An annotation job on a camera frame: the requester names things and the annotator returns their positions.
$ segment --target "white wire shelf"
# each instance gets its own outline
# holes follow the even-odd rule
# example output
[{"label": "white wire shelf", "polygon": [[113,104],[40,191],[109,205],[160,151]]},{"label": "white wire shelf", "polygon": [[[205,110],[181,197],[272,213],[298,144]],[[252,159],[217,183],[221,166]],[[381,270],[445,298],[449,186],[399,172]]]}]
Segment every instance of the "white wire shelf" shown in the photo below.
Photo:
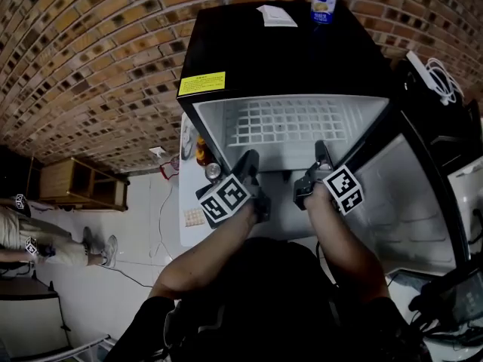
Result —
[{"label": "white wire shelf", "polygon": [[268,99],[225,106],[226,146],[347,140],[335,99]]}]

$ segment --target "black mini fridge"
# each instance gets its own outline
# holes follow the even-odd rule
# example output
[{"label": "black mini fridge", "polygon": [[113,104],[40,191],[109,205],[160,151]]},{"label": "black mini fridge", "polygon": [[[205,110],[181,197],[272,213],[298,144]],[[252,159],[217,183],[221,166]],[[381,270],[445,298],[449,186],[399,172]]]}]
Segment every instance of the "black mini fridge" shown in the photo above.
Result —
[{"label": "black mini fridge", "polygon": [[272,216],[257,234],[312,234],[292,188],[324,140],[334,166],[347,165],[364,189],[345,220],[387,271],[442,274],[467,261],[447,169],[416,126],[428,109],[439,111],[438,97],[408,63],[393,72],[342,2],[330,25],[313,23],[307,3],[267,4],[297,27],[264,26],[261,3],[199,12],[177,97],[225,173],[247,150],[260,154]]}]

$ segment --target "white sneaker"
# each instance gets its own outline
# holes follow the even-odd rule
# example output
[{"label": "white sneaker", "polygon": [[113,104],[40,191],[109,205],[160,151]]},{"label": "white sneaker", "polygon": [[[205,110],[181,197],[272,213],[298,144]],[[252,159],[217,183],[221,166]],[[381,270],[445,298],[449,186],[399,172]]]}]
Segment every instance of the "white sneaker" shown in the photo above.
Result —
[{"label": "white sneaker", "polygon": [[102,264],[104,267],[113,268],[115,265],[115,255],[118,252],[118,239],[114,235],[107,239],[106,246],[100,254],[104,257],[105,262]]}]

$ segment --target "power cord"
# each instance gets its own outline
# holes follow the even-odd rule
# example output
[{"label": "power cord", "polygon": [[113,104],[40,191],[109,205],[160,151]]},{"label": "power cord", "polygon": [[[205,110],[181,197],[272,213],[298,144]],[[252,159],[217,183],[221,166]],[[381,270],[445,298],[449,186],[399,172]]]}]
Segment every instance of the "power cord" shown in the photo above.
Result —
[{"label": "power cord", "polygon": [[[173,186],[171,185],[168,194],[166,195],[165,199],[163,200],[163,202],[161,203],[161,206],[159,208],[158,232],[159,232],[159,237],[160,237],[160,240],[161,241],[158,243],[158,246],[156,247],[156,252],[155,252],[154,256],[151,256],[151,250],[149,251],[149,257],[151,257],[151,258],[156,257],[156,255],[158,254],[159,247],[162,245],[166,249],[166,253],[170,257],[170,259],[171,260],[173,259],[173,257],[170,255],[170,253],[169,253],[169,251],[168,251],[168,249],[167,249],[167,247],[166,247],[166,245],[165,245],[165,243],[163,241],[163,235],[161,234],[161,212],[163,210],[163,206],[166,204],[166,201],[169,199],[169,197],[171,196],[171,193],[172,192],[173,192]],[[120,274],[124,275],[126,278],[131,279],[134,283],[139,284],[141,287],[152,288],[152,286],[147,286],[145,284],[140,283],[136,279],[132,278],[131,276],[129,276],[127,274],[125,274],[120,269],[117,269],[117,268],[109,268],[109,267],[106,267],[104,265],[99,265],[99,267],[102,267],[102,268],[105,268],[105,269],[109,269],[110,271],[119,272]]]},{"label": "power cord", "polygon": [[389,282],[389,284],[387,284],[387,288],[389,288],[389,286],[391,285],[391,283],[394,281],[394,279],[396,279],[398,276],[400,275],[400,273],[398,272],[397,274],[395,274],[392,278],[391,278],[391,281]]},{"label": "power cord", "polygon": [[456,92],[458,92],[463,98],[463,91],[461,90],[458,82],[454,80],[451,74],[446,71],[443,63],[430,57],[426,64],[426,69],[436,83],[436,87],[433,90],[441,97],[441,103],[447,106],[449,103],[455,103],[457,100]]},{"label": "power cord", "polygon": [[474,209],[473,216],[475,216],[478,219],[481,226],[481,231],[478,234],[478,236],[476,236],[473,240],[468,240],[468,245],[473,245],[477,243],[478,240],[481,240],[481,238],[483,238],[483,215],[481,214],[481,211],[479,209]]},{"label": "power cord", "polygon": [[320,251],[320,243],[317,241],[317,244],[315,245],[315,255],[317,256],[317,259],[320,259],[320,252],[319,251]]},{"label": "power cord", "polygon": [[116,272],[119,272],[120,274],[124,275],[126,278],[128,279],[131,279],[133,282],[135,283],[138,283],[141,287],[146,287],[146,288],[152,288],[152,286],[146,286],[145,284],[142,284],[140,283],[139,281],[137,281],[136,279],[132,278],[131,276],[125,274],[123,271],[121,271],[120,269],[117,269],[117,268],[109,268],[109,267],[106,267],[104,265],[100,265],[98,264],[99,267],[102,267],[102,268],[105,268],[105,269],[109,269],[110,271],[116,271]]},{"label": "power cord", "polygon": [[169,192],[168,192],[168,195],[165,197],[165,199],[163,200],[163,202],[161,203],[161,206],[159,208],[159,218],[158,218],[158,232],[159,232],[159,243],[158,243],[158,246],[156,247],[156,251],[155,251],[155,254],[154,256],[151,255],[151,251],[149,251],[149,257],[152,259],[153,257],[156,257],[156,255],[158,254],[158,251],[159,251],[159,247],[162,245],[165,250],[166,250],[166,253],[168,254],[170,260],[173,260],[173,256],[169,253],[168,251],[168,248],[166,247],[164,241],[163,241],[163,235],[161,233],[161,212],[163,210],[163,206],[166,204],[166,201],[169,199],[169,197],[171,196],[171,193],[173,192],[173,186],[171,185],[170,189],[169,189]]},{"label": "power cord", "polygon": [[21,272],[21,273],[16,273],[14,276],[12,277],[6,277],[6,278],[3,278],[3,275],[7,274],[9,271],[13,271],[13,269],[7,269],[5,271],[3,271],[1,274],[0,274],[0,279],[3,280],[3,281],[12,281],[13,279],[15,279],[17,276],[24,276],[24,275],[28,275],[30,273],[30,271],[32,270],[32,264],[31,263],[28,263],[26,264],[27,266],[29,266],[29,269],[25,272]]}]

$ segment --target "forearm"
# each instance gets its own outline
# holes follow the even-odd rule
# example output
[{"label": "forearm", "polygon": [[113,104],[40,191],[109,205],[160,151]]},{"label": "forearm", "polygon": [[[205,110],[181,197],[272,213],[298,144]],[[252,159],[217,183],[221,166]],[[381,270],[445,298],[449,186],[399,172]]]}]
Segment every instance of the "forearm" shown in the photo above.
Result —
[{"label": "forearm", "polygon": [[30,262],[32,256],[25,250],[0,250],[0,262]]},{"label": "forearm", "polygon": [[366,302],[389,296],[377,257],[349,230],[328,200],[307,207],[312,226],[340,287]]},{"label": "forearm", "polygon": [[12,198],[0,198],[0,205],[5,205],[6,207],[15,207],[15,200]]},{"label": "forearm", "polygon": [[179,299],[184,293],[209,285],[230,256],[243,245],[253,225],[253,207],[245,205],[201,243],[169,263],[149,297]]}]

